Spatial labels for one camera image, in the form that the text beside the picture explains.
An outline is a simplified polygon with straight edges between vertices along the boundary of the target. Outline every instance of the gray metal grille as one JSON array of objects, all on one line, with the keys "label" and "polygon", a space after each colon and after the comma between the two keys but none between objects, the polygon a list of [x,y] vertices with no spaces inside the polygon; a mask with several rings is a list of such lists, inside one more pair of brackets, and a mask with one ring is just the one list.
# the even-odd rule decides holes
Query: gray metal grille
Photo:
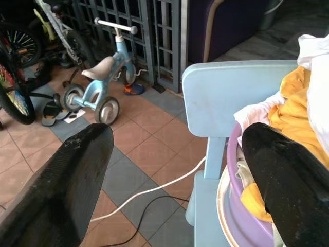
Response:
[{"label": "gray metal grille", "polygon": [[137,26],[137,35],[123,31],[127,48],[139,67],[148,69],[147,81],[179,91],[181,0],[74,0],[67,8],[68,24],[88,29],[98,47],[115,50],[115,32],[96,26],[94,19]]}]

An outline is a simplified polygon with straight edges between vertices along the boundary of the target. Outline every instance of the sneaker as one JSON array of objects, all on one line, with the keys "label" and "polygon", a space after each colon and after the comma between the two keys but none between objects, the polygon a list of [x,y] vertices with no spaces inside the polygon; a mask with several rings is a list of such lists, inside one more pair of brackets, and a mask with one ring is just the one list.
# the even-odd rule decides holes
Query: sneaker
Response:
[{"label": "sneaker", "polygon": [[145,87],[141,84],[133,83],[124,86],[124,94],[126,95],[140,95],[145,92]]}]

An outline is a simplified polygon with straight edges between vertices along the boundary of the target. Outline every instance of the slipper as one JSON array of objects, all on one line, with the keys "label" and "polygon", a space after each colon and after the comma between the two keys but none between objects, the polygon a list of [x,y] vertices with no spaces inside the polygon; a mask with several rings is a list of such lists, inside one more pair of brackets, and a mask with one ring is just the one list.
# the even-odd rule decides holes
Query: slipper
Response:
[{"label": "slipper", "polygon": [[54,101],[48,102],[43,108],[43,117],[41,124],[46,127],[53,126],[56,122],[56,117],[61,112],[61,109]]}]

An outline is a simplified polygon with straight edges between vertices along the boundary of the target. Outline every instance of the gray floor tile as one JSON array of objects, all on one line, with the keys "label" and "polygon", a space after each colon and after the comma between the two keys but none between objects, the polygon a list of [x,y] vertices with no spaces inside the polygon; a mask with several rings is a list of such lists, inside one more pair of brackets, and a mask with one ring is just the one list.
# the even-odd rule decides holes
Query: gray floor tile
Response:
[{"label": "gray floor tile", "polygon": [[154,89],[148,89],[145,93],[142,94],[142,96],[151,101],[156,106],[162,108],[173,117],[176,117],[185,108],[182,98],[167,91],[160,94]]},{"label": "gray floor tile", "polygon": [[[134,194],[157,186],[158,185],[150,179],[134,192]],[[137,227],[147,204],[158,196],[167,195],[168,194],[162,189],[141,195],[132,200],[122,211],[134,226]],[[156,200],[148,207],[139,232],[145,239],[149,239],[179,207],[180,205],[172,198],[160,198]]]},{"label": "gray floor tile", "polygon": [[180,207],[149,240],[152,247],[191,247],[193,227],[185,219],[185,210]]},{"label": "gray floor tile", "polygon": [[107,169],[103,190],[120,205],[132,195],[149,177],[126,156]]},{"label": "gray floor tile", "polygon": [[112,155],[111,155],[111,159],[109,160],[107,168],[114,165],[114,163],[117,162],[118,160],[120,160],[122,157],[124,157],[124,154],[116,146],[114,146]]},{"label": "gray floor tile", "polygon": [[177,115],[177,118],[187,125],[186,111],[182,111]]},{"label": "gray floor tile", "polygon": [[66,123],[65,121],[56,121],[55,125],[50,127],[53,133],[63,142],[74,134],[86,128],[90,123],[84,118]]}]

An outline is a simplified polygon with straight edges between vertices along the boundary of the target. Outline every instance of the beige bike seat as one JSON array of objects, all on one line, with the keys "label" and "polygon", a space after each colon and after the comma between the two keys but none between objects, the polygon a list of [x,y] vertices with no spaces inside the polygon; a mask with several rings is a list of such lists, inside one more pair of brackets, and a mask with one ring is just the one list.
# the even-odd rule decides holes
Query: beige bike seat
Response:
[{"label": "beige bike seat", "polygon": [[112,70],[115,59],[113,57],[106,57],[100,61],[95,67],[85,69],[82,71],[82,75],[89,77],[93,80],[104,80],[108,77]]}]

